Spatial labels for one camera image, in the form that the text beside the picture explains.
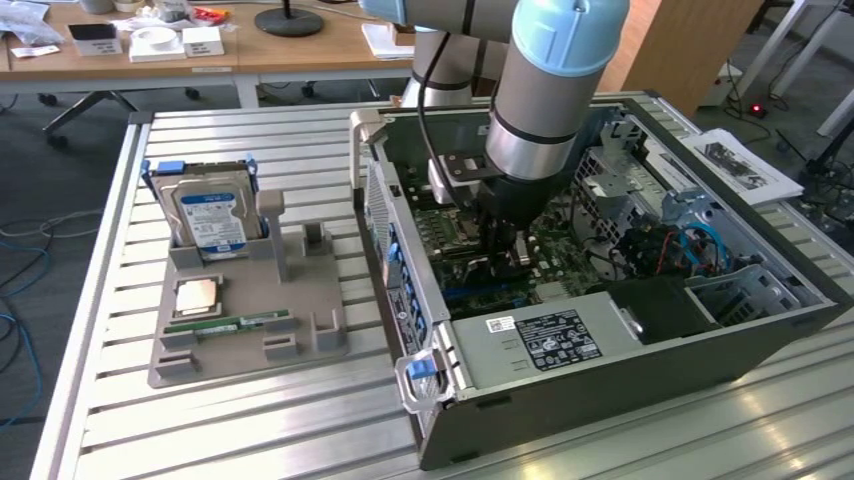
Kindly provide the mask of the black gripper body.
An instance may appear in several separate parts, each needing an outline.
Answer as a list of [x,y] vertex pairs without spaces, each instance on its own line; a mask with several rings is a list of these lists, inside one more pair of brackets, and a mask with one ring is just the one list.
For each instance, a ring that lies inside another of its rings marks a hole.
[[530,227],[553,198],[556,179],[525,181],[505,175],[482,181],[477,210],[483,240],[511,240]]

